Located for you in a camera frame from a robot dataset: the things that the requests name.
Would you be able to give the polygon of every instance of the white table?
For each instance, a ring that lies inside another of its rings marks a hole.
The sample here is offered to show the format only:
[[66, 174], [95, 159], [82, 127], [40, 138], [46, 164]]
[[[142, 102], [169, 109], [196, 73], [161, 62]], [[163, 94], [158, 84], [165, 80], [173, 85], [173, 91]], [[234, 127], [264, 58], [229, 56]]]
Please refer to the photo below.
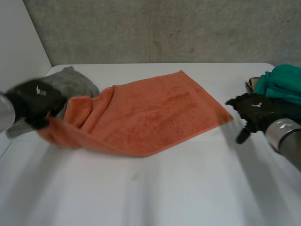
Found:
[[[100, 90], [184, 70], [217, 101], [271, 71], [252, 64], [73, 65]], [[53, 67], [49, 74], [65, 65]], [[301, 173], [234, 121], [147, 158], [58, 150], [34, 132], [0, 159], [1, 226], [296, 226]]]

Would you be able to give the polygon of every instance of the wall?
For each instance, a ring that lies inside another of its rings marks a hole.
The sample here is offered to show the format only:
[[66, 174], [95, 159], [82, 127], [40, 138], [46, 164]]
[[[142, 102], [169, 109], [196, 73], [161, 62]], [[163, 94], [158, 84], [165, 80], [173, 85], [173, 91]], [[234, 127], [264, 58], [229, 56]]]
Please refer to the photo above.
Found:
[[0, 1], [0, 91], [44, 76], [51, 65], [22, 0]]
[[301, 1], [24, 0], [53, 65], [301, 66]]

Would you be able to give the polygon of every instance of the teal cloth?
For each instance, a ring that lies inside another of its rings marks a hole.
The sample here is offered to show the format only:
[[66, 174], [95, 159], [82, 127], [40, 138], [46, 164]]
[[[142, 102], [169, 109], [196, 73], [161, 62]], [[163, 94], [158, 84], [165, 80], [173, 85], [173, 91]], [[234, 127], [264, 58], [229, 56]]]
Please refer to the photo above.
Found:
[[259, 78], [254, 93], [301, 105], [301, 68], [292, 65], [275, 67]]

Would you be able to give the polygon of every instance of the silver metal cylinder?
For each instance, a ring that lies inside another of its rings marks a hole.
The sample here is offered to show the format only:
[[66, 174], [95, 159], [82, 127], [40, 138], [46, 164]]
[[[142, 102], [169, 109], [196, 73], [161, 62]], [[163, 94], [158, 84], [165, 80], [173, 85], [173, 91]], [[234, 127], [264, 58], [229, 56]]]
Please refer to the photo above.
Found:
[[270, 144], [279, 151], [279, 142], [289, 132], [301, 129], [301, 126], [291, 119], [279, 119], [269, 125], [265, 135]]
[[15, 122], [16, 114], [11, 102], [0, 93], [0, 132], [11, 127]]

